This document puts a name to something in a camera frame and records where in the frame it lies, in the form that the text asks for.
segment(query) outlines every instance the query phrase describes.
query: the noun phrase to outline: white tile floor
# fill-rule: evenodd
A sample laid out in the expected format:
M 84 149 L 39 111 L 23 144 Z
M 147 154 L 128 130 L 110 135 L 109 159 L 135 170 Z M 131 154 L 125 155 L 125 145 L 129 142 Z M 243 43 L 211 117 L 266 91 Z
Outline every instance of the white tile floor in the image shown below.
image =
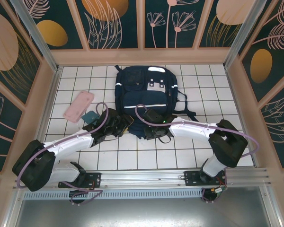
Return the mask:
M 222 65 L 167 65 L 178 80 L 179 90 L 188 96 L 188 108 L 197 113 L 201 122 L 215 123 L 224 118 L 242 130 L 238 112 L 233 101 L 231 89 Z M 87 109 L 95 111 L 96 103 L 105 101 L 115 108 L 114 66 L 65 67 L 53 105 L 45 141 L 53 141 L 81 129 L 85 123 L 68 122 L 63 114 L 78 93 L 82 90 L 95 95 Z M 176 110 L 184 109 L 184 97 Z M 172 138 L 168 144 L 159 140 L 140 140 L 131 134 L 119 139 L 102 142 L 86 150 L 81 150 L 60 161 L 78 162 L 86 170 L 130 170 L 130 169 L 173 169 L 201 167 L 213 154 L 210 146 L 201 141 L 187 138 Z M 239 166 L 253 166 L 250 156 L 239 161 Z

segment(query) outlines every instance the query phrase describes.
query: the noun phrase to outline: backpack pocket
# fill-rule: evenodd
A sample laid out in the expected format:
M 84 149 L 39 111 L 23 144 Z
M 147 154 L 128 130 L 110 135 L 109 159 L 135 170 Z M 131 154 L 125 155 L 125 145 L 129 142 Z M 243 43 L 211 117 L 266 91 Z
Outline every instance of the backpack pocket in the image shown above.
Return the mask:
M 135 107 L 138 104 L 145 105 L 148 109 L 154 109 L 159 114 L 165 114 L 167 110 L 166 94 L 160 91 L 132 91 L 127 92 L 123 98 L 123 110 L 125 114 L 136 116 Z M 138 107 L 138 113 L 142 116 L 145 109 Z
M 123 78 L 125 91 L 139 91 L 144 86 L 143 70 L 126 71 Z

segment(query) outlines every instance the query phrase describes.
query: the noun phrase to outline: black cable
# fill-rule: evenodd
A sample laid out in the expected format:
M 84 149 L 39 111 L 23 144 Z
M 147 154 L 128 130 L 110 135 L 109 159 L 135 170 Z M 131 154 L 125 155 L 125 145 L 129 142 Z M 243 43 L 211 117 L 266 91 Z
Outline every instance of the black cable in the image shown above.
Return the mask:
M 112 139 L 112 140 L 104 140 L 103 142 L 106 142 L 106 141 L 113 141 L 113 140 L 116 140 L 117 138 Z
M 169 138 L 168 142 L 163 142 L 160 138 L 158 138 L 158 140 L 160 140 L 161 143 L 167 144 L 167 143 L 171 142 L 171 137 L 168 136 L 168 138 Z

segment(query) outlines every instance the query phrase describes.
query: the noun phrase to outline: metal bracket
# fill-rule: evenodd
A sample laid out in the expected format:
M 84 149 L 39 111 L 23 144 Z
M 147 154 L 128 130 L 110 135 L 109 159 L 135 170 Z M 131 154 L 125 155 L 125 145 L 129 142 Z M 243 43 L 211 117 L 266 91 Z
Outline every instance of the metal bracket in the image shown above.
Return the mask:
M 70 182 L 72 186 L 78 188 L 99 188 L 100 183 L 101 183 L 101 173 L 86 173 L 85 180 L 80 185 L 78 185 L 77 182 Z M 63 184 L 62 182 L 59 182 L 58 188 L 70 188 L 70 187 Z
M 184 181 L 186 186 L 219 186 L 220 182 L 216 179 L 218 177 L 225 184 L 225 172 L 222 170 L 214 177 L 209 183 L 203 183 L 200 178 L 196 177 L 199 171 L 185 171 L 184 172 Z

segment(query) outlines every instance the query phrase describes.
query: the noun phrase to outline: reflective strip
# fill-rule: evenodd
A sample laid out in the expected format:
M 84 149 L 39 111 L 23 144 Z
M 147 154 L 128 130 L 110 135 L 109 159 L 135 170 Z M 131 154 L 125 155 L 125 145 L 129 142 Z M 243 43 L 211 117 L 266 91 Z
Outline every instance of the reflective strip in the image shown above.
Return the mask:
M 159 68 L 159 67 L 149 67 L 148 71 L 165 72 L 163 68 Z
M 167 106 L 166 104 L 155 104 L 155 105 L 145 105 L 146 107 L 156 107 L 156 106 Z M 135 108 L 136 105 L 132 106 L 125 106 L 124 109 L 130 109 L 130 108 Z

